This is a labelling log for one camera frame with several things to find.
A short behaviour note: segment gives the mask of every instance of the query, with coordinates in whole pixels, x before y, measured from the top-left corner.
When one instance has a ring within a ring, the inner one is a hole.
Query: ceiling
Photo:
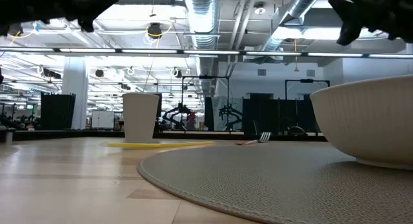
[[[230,48],[230,39],[237,12],[244,12],[242,20],[245,19],[247,7],[244,10],[239,10],[239,2],[240,0],[219,0],[219,30],[215,33],[219,36],[218,49]],[[287,4],[289,0],[256,0],[256,2],[263,2],[265,13],[251,13],[242,38],[241,48],[262,45],[272,33],[271,21],[276,8]],[[147,38],[146,28],[150,23],[161,23],[164,34],[159,41]],[[3,37],[0,39],[0,45],[48,48],[192,48],[187,12],[183,6],[114,5],[95,20],[94,26],[96,30],[94,33],[84,33],[75,21],[68,22],[63,19],[51,20],[49,25],[42,22],[23,23],[24,33],[22,36],[24,38]],[[305,16],[300,30],[325,29],[327,27],[339,29],[340,26],[341,21],[328,5],[327,0],[319,0]],[[312,37],[312,39],[300,38],[296,41],[284,41],[280,47],[284,51],[385,53],[399,52],[405,47],[402,41],[384,39],[383,34],[374,36],[370,34],[346,47],[335,44],[334,40],[326,39],[326,36],[327,34],[320,33],[319,36]],[[294,57],[285,57],[283,62],[288,65],[294,60]],[[331,60],[333,59],[303,57],[300,58],[300,63],[318,63],[318,66],[325,66]],[[115,105],[119,106],[121,100],[115,95],[128,92],[117,84],[102,85],[102,82],[134,82],[138,84],[132,86],[134,91],[162,92],[166,97],[164,104],[168,107],[165,109],[169,109],[176,106],[178,102],[178,99],[169,97],[170,93],[175,94],[181,91],[179,85],[181,79],[171,76],[171,70],[176,68],[184,75],[197,76],[196,58],[194,57],[87,56],[86,62],[90,68],[91,85],[89,86],[88,102],[91,110],[98,105],[99,107],[112,107],[115,110],[120,110]],[[3,86],[3,94],[7,94],[7,96],[1,96],[3,102],[17,101],[16,95],[18,93],[25,94],[23,100],[34,96],[35,99],[29,99],[29,101],[38,101],[39,92],[58,93],[61,90],[61,80],[45,78],[38,72],[39,65],[42,65],[44,68],[64,76],[64,56],[5,53],[0,58],[0,64],[6,79],[37,82]],[[237,66],[238,68],[245,68],[242,62],[238,64],[241,64]],[[98,69],[105,71],[104,78],[95,75]],[[238,73],[237,76],[243,80],[248,79],[248,73]],[[191,108],[201,111],[203,109],[203,96],[197,93],[197,90],[198,87],[189,86],[186,97],[191,95],[192,98],[186,98],[186,100],[191,103]]]

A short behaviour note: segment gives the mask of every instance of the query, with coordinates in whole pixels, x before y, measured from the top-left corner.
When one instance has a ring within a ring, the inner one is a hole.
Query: wooden floor
[[[0,147],[0,222],[253,223],[183,201],[146,182],[136,165],[162,150],[104,147],[109,141],[121,139],[54,139]]]

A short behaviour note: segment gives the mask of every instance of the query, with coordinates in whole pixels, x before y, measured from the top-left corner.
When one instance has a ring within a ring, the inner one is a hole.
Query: round placemat
[[[330,147],[207,147],[142,160],[139,173],[191,202],[263,223],[413,223],[413,173]]]

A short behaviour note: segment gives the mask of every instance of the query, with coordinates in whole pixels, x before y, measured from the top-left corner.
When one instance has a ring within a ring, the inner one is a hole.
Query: gray woven mat
[[[411,171],[360,165],[334,148],[191,148],[137,169],[183,199],[263,223],[413,223]]]

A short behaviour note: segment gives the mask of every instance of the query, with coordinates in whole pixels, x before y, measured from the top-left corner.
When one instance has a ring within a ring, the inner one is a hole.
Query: white bowl
[[[413,75],[337,85],[311,100],[338,150],[359,163],[413,170]]]

